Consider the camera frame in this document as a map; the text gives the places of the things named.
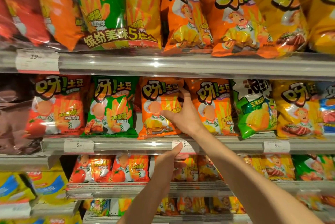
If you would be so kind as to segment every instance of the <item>price label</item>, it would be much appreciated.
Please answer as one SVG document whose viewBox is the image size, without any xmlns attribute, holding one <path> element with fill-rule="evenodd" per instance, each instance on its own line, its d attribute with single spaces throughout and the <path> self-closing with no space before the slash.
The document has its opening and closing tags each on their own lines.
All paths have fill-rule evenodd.
<svg viewBox="0 0 335 224">
<path fill-rule="evenodd" d="M 94 141 L 66 139 L 64 153 L 94 153 Z"/>
<path fill-rule="evenodd" d="M 264 141 L 264 153 L 289 153 L 290 150 L 289 141 Z"/>
<path fill-rule="evenodd" d="M 0 216 L 2 219 L 27 219 L 30 217 L 30 211 L 29 202 L 0 205 Z"/>
<path fill-rule="evenodd" d="M 18 49 L 15 65 L 21 73 L 59 74 L 58 60 L 55 51 Z"/>
<path fill-rule="evenodd" d="M 172 140 L 172 149 L 179 143 L 183 144 L 181 153 L 199 153 L 200 146 L 194 140 L 174 139 Z"/>
</svg>

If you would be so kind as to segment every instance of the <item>printed price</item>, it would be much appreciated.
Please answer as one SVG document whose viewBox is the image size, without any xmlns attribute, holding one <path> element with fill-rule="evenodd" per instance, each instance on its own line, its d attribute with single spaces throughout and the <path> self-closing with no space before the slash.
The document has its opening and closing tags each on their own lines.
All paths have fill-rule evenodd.
<svg viewBox="0 0 335 224">
<path fill-rule="evenodd" d="M 94 141 L 66 139 L 64 153 L 94 153 Z"/>
<path fill-rule="evenodd" d="M 18 49 L 16 69 L 22 73 L 59 74 L 59 53 L 49 50 Z"/>
<path fill-rule="evenodd" d="M 289 141 L 264 141 L 264 153 L 289 153 L 290 150 Z"/>
<path fill-rule="evenodd" d="M 172 140 L 172 149 L 179 143 L 183 144 L 183 148 L 180 151 L 181 153 L 199 153 L 200 146 L 194 140 L 184 140 L 184 139 L 174 139 Z"/>
<path fill-rule="evenodd" d="M 0 216 L 2 219 L 27 219 L 30 216 L 30 211 L 29 202 L 0 205 Z"/>
</svg>

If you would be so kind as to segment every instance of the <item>hand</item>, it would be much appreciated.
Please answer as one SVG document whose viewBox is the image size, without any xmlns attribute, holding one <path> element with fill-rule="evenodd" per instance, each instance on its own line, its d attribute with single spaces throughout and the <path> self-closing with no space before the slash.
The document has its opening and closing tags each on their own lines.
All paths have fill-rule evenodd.
<svg viewBox="0 0 335 224">
<path fill-rule="evenodd" d="M 173 180 L 176 175 L 181 174 L 182 168 L 186 167 L 185 162 L 175 162 L 176 159 L 184 159 L 188 157 L 179 154 L 182 148 L 183 144 L 179 143 L 172 149 L 172 151 L 168 151 L 165 154 L 158 156 L 155 160 L 155 170 L 150 182 L 160 188 L 162 199 L 169 193 L 171 180 Z"/>
<path fill-rule="evenodd" d="M 169 110 L 162 110 L 161 115 L 171 121 L 178 129 L 183 133 L 194 137 L 198 134 L 200 129 L 205 129 L 202 124 L 197 109 L 192 103 L 191 95 L 184 88 L 179 88 L 179 91 L 184 96 L 184 103 L 182 111 L 179 113 L 173 113 Z"/>
</svg>

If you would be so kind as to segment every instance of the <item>price tag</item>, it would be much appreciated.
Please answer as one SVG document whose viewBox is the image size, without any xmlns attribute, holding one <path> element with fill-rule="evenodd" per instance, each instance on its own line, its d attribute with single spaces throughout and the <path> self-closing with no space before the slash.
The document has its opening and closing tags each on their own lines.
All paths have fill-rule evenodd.
<svg viewBox="0 0 335 224">
<path fill-rule="evenodd" d="M 55 51 L 18 49 L 15 65 L 21 73 L 59 74 L 58 60 Z"/>
<path fill-rule="evenodd" d="M 29 202 L 0 205 L 0 216 L 2 219 L 27 219 L 30 217 L 30 211 Z"/>
<path fill-rule="evenodd" d="M 172 140 L 172 149 L 179 143 L 183 144 L 181 153 L 199 153 L 200 146 L 194 140 L 174 139 Z"/>
<path fill-rule="evenodd" d="M 290 150 L 289 141 L 264 141 L 264 153 L 289 153 Z"/>
<path fill-rule="evenodd" d="M 94 141 L 66 139 L 64 153 L 94 153 Z"/>
</svg>

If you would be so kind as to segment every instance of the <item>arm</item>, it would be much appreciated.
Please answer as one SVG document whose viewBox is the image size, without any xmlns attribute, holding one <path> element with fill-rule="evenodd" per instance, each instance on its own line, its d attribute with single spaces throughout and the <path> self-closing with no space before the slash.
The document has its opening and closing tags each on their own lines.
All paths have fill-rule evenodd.
<svg viewBox="0 0 335 224">
<path fill-rule="evenodd" d="M 155 160 L 155 171 L 150 182 L 135 197 L 130 207 L 117 224 L 151 224 L 162 199 L 170 190 L 170 181 L 182 172 L 183 162 L 174 162 L 183 145 L 180 143 L 172 151 L 160 155 Z"/>
<path fill-rule="evenodd" d="M 251 168 L 209 133 L 199 119 L 190 93 L 185 89 L 180 91 L 184 95 L 182 111 L 176 114 L 163 110 L 161 114 L 201 146 L 254 223 L 322 224 L 298 200 Z"/>
</svg>

